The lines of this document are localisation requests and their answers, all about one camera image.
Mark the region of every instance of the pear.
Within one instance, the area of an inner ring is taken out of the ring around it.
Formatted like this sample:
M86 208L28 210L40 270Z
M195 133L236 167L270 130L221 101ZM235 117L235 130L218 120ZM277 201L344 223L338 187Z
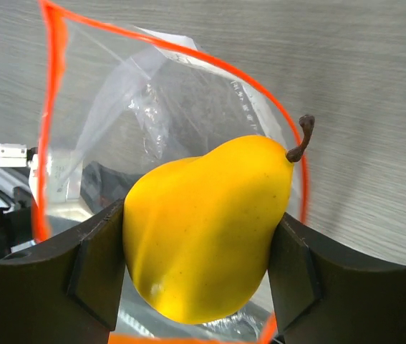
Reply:
M304 139L288 152L270 138L242 136L161 165L132 187L123 219L127 269L160 314L206 323L235 313L257 290L314 117L299 123Z

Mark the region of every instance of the artificial pear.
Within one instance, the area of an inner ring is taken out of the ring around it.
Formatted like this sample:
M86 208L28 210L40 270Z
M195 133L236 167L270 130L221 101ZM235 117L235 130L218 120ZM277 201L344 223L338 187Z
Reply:
M299 123L304 139L289 152L270 138L242 136L161 165L132 187L123 220L127 269L159 313L206 323L235 313L257 290L314 117Z

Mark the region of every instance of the clear plastic bag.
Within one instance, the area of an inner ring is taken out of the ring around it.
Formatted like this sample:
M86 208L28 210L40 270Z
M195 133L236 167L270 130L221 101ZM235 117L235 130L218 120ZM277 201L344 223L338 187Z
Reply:
M126 31L41 3L50 61L35 186L37 240L70 228L64 221L84 221L125 197L136 180L168 161L201 156L241 135L266 135L286 148L299 141L293 122L264 87L198 52L192 39L137 27ZM305 205L302 160L287 211L303 221ZM64 221L56 227L55 219ZM268 311L250 302L217 322L179 325L143 302L127 277L117 330L255 340Z

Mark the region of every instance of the textured gray surface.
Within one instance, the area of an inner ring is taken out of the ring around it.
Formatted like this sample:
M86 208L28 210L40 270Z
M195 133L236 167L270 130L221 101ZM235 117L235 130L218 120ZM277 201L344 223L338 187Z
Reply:
M316 115L310 224L406 264L406 1L58 2L102 21L188 35L256 77L295 118ZM37 139L45 47L37 2L0 0L0 142ZM124 142L111 149L98 154L108 158Z

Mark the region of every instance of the orange rim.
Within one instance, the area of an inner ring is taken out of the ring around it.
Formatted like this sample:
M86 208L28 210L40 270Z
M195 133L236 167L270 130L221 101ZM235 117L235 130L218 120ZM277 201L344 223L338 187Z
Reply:
M267 97L272 103L279 109L283 117L286 119L289 127L294 134L294 139L296 144L300 144L301 138L299 131L297 130L294 121L291 119L290 115L287 113L285 107L270 93L260 82L256 81L254 78L243 72L242 70L234 67L233 65L219 59L217 57L211 56L204 52L199 52L191 48L183 47L178 44L173 44L162 39L147 36L145 34L139 34L137 32L131 32L120 27L116 27L112 24L102 23L94 19L81 16L74 12L68 11L67 9L54 4L48 0L39 0L42 8L42 15L44 22L47 26L47 40L48 40L48 74L47 74L47 95L44 103L44 108L42 112L42 123L40 128L40 138L39 138L39 155L38 155L38 169L37 169L37 204L33 206L33 217L34 217L34 238L37 242L42 242L50 237L50 228L47 223L47 218L45 216L46 209L46 199L45 199L45 186L47 182L47 175L45 173L47 165L47 153L49 147L49 133L52 126L52 115L54 102L59 91L60 82L64 74L64 53L67 44L67 28L64 23L64 19L69 19L80 24L85 24L96 29L112 32L114 34L119 34L124 37L131 39L140 40L154 45L155 47L162 48L165 50L180 52L191 57L195 57L201 61L210 63L216 67L225 70L232 75L244 80L250 84L257 91L262 93ZM306 156L301 159L301 180L302 180L302 199L301 199L301 211L300 211L300 221L305 223L308 212L309 205L309 171ZM276 318L274 314L271 314L268 322L265 325L262 336L258 340L259 344L266 344L273 337L276 332ZM122 342L115 342L119 338L125 338ZM146 338L133 338L130 336L116 336L113 335L109 341L110 344L114 343L144 343L145 341L150 341ZM199 343L201 340L186 340L182 343Z

